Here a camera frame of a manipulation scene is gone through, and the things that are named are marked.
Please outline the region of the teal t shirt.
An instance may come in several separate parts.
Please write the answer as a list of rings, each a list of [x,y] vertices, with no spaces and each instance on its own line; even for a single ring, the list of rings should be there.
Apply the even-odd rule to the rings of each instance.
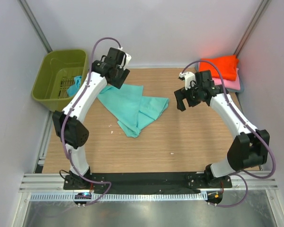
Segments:
[[[143,86],[123,84],[120,89],[106,86],[98,95],[101,104],[117,119],[130,138],[156,121],[169,106],[169,98],[143,95]]]

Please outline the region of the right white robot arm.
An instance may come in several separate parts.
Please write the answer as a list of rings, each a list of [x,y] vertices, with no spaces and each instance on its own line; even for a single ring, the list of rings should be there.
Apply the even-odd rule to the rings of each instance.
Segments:
[[[207,186],[215,187],[227,175],[267,162],[269,133],[247,120],[226,88],[214,83],[209,70],[180,73],[178,78],[185,83],[174,92],[178,110],[186,109],[184,101],[190,107],[204,102],[221,117],[233,137],[226,158],[206,166],[204,183]]]

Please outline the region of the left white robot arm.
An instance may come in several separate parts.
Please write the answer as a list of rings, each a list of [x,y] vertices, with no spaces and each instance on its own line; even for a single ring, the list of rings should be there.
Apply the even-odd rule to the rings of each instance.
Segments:
[[[62,111],[53,113],[55,133],[71,163],[69,173],[64,178],[64,189],[87,189],[92,184],[85,152],[89,131],[83,123],[91,105],[107,85],[121,88],[130,72],[127,69],[130,60],[131,56],[121,47],[111,47],[107,55],[92,63],[70,103]]]

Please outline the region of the green plastic tub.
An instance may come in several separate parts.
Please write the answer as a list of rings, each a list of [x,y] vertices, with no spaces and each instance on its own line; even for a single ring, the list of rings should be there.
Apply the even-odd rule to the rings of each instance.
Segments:
[[[84,79],[88,69],[88,54],[84,50],[50,52],[42,61],[31,96],[51,112],[62,111],[72,100],[67,89],[75,84],[76,76]]]

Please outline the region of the pink folded t shirt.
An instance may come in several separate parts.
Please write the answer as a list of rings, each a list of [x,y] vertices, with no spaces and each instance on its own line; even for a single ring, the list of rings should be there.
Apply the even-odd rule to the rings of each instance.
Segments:
[[[209,67],[200,67],[199,71],[206,71],[210,70],[211,75],[213,78],[213,81],[215,85],[221,85],[222,81],[221,78],[216,71],[216,69],[212,66]],[[240,90],[241,85],[240,85],[240,80],[238,76],[238,68],[230,68],[228,70],[226,69],[219,69],[220,73],[222,74],[223,82],[226,88],[234,89],[234,90]]]

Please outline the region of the orange folded t shirt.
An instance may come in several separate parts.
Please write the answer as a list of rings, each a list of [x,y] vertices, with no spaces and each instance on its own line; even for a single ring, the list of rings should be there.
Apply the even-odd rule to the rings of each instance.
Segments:
[[[214,64],[220,71],[222,78],[225,80],[235,81],[237,77],[237,65],[239,60],[235,55],[222,56],[213,59],[202,59],[204,61],[209,61]],[[209,63],[201,62],[199,63],[199,71],[211,72],[213,78],[220,78],[216,69]]]

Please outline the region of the grey blue folded t shirt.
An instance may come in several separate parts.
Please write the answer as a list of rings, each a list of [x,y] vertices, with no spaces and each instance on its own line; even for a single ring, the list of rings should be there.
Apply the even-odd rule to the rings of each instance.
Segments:
[[[224,82],[226,89],[229,92],[233,92],[233,93],[242,93],[244,92],[244,85],[243,83],[239,80],[239,81],[225,81]]]

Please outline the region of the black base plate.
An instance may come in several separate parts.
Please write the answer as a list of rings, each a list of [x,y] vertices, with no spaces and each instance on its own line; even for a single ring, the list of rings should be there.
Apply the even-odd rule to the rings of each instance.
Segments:
[[[85,173],[84,177],[70,172],[65,177],[64,189],[89,189],[90,182],[94,181],[93,189],[103,191],[111,182],[111,193],[154,193],[173,189],[206,189],[206,188],[231,188],[229,176],[210,179],[203,172],[155,172],[155,173]]]

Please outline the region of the aluminium front rail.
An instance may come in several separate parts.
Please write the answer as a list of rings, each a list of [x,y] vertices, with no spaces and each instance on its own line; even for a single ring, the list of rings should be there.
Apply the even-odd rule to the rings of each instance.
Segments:
[[[247,184],[249,190],[277,190],[278,185],[273,177],[267,179],[256,179],[246,173],[232,175],[229,182],[232,187],[225,190],[244,190]],[[59,174],[24,174],[19,190],[21,192],[49,192],[63,190],[64,180]]]

